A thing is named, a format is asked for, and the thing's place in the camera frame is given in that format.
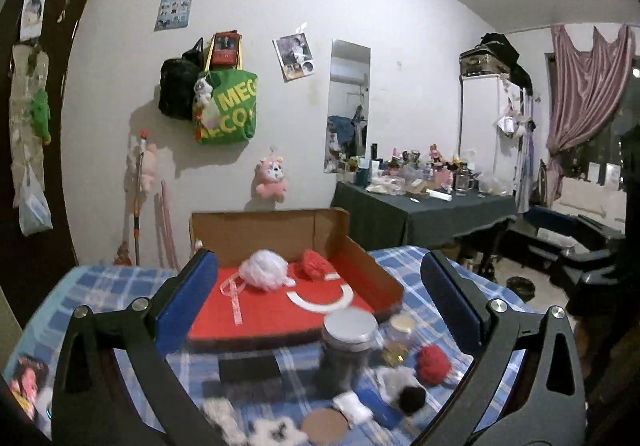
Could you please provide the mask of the round tan sponge pad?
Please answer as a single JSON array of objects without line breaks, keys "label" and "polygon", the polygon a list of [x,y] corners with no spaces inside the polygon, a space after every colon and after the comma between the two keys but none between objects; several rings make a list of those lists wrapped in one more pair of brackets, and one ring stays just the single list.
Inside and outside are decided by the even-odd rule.
[{"label": "round tan sponge pad", "polygon": [[300,430],[313,445],[334,445],[349,431],[344,414],[334,408],[319,408],[303,418]]}]

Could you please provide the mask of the grey white fuzzy cloth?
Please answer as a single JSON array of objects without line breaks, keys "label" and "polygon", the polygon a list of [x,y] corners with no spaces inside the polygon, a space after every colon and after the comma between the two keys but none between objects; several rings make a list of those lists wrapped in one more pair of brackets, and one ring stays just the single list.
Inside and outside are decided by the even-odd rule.
[{"label": "grey white fuzzy cloth", "polygon": [[405,388],[420,386],[414,371],[406,366],[378,367],[374,370],[374,378],[378,392],[386,404],[395,403]]}]

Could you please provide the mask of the green tote bag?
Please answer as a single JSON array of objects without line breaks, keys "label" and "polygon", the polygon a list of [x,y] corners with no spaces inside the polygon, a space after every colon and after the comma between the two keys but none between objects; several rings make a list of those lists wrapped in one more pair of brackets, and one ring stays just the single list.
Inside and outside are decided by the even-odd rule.
[{"label": "green tote bag", "polygon": [[255,73],[242,69],[204,71],[194,85],[195,140],[228,145],[251,140],[257,124]]}]

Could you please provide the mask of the pink curtain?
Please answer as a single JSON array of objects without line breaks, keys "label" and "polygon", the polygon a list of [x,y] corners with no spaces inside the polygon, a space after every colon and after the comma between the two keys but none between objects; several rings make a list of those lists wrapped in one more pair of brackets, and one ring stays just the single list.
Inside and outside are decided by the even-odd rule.
[{"label": "pink curtain", "polygon": [[556,95],[547,140],[548,206],[561,195],[562,153],[591,140],[610,120],[626,88],[636,54],[636,38],[626,24],[612,42],[594,28],[590,52],[578,50],[562,24],[552,27],[551,34]]}]

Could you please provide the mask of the glass pitcher on table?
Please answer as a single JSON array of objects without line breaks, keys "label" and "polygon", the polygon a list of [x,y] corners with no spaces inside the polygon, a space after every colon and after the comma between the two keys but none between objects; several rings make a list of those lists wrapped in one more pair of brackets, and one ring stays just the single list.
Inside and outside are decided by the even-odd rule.
[{"label": "glass pitcher on table", "polygon": [[461,162],[454,172],[454,191],[458,196],[465,196],[474,187],[473,171],[469,166]]}]

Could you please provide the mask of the red plush bunny toy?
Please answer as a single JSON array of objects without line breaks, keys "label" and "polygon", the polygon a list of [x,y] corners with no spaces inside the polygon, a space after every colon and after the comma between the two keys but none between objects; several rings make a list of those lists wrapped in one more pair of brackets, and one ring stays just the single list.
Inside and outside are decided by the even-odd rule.
[{"label": "red plush bunny toy", "polygon": [[439,385],[450,373],[451,364],[448,356],[438,345],[427,345],[416,355],[416,375],[428,385]]}]

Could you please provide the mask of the black pompom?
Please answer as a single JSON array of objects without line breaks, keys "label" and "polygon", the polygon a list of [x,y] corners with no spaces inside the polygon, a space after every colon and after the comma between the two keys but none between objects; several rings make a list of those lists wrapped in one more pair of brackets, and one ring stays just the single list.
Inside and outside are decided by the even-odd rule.
[{"label": "black pompom", "polygon": [[405,386],[398,394],[396,404],[398,409],[407,417],[420,411],[426,402],[426,391],[421,385]]}]

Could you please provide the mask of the blue plaid tablecloth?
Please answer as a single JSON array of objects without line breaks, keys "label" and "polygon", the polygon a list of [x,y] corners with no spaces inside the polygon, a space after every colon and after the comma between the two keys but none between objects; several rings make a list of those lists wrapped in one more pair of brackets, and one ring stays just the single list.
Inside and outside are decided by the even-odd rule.
[{"label": "blue plaid tablecloth", "polygon": [[[58,359],[50,436],[45,436],[11,394],[1,389],[1,439],[14,445],[220,445],[215,430],[186,394],[165,356],[179,341],[217,280],[216,256],[196,252],[188,265],[151,299],[124,310],[94,314],[78,307]],[[419,445],[552,445],[538,418],[546,396],[544,351],[548,317],[516,312],[502,299],[486,299],[438,251],[422,258],[421,278],[454,336],[473,362],[446,405],[416,438]],[[479,431],[477,423],[502,379],[512,353],[538,353],[523,405]]]}]

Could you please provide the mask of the coral red bath pouf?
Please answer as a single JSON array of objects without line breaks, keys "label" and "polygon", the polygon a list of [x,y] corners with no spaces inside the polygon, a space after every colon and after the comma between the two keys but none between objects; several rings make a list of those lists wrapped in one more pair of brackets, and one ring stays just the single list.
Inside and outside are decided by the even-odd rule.
[{"label": "coral red bath pouf", "polygon": [[336,275],[335,267],[315,250],[305,250],[296,266],[296,274],[309,281],[328,280]]}]

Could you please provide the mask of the large silver-lid glass jar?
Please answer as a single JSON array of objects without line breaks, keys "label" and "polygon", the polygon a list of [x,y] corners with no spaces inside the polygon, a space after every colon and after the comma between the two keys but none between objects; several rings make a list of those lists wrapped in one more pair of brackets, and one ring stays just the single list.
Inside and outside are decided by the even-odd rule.
[{"label": "large silver-lid glass jar", "polygon": [[377,336],[378,321],[365,310],[349,307],[326,315],[314,377],[322,397],[333,398],[357,387],[369,365]]}]

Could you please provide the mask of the black phone on table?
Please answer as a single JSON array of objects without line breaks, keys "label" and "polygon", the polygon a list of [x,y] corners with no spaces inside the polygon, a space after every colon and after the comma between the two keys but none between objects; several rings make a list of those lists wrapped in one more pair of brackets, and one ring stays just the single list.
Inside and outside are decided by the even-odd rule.
[{"label": "black phone on table", "polygon": [[218,362],[221,383],[262,383],[280,379],[281,371],[273,355],[221,359]]}]

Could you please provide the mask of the cardboard box red inside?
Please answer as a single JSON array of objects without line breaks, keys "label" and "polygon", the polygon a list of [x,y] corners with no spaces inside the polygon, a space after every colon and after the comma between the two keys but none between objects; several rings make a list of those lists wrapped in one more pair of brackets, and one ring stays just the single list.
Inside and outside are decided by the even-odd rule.
[{"label": "cardboard box red inside", "polygon": [[[339,308],[360,308],[378,322],[398,313],[404,289],[348,230],[342,209],[193,213],[191,237],[216,255],[218,279],[188,333],[190,347],[280,348],[318,340],[323,319]],[[244,284],[239,267],[259,250],[282,256],[296,286],[264,291]],[[305,250],[320,253],[336,275],[320,281],[297,276]]]}]

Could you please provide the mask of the blue cloth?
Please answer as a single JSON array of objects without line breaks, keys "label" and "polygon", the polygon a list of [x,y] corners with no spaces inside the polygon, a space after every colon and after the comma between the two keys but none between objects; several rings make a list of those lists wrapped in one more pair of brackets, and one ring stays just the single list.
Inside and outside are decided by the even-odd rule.
[{"label": "blue cloth", "polygon": [[372,411],[373,420],[379,426],[393,430],[400,425],[404,415],[389,403],[385,403],[379,392],[373,388],[358,388],[356,395],[360,403]]}]

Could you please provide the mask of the photo poster on wall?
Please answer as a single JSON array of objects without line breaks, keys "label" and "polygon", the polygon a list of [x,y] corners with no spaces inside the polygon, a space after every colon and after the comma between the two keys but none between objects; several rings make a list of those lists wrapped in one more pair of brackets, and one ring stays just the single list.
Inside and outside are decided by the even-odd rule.
[{"label": "photo poster on wall", "polygon": [[285,83],[314,74],[314,56],[304,32],[281,36],[272,42]]}]

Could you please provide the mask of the small jar with gold contents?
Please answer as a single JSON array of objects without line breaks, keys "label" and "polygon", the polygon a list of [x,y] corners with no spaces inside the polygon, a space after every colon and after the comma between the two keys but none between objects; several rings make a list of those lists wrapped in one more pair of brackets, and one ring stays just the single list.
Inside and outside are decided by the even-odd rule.
[{"label": "small jar with gold contents", "polygon": [[384,336],[382,359],[388,366],[402,365],[410,355],[416,322],[406,314],[392,316]]}]

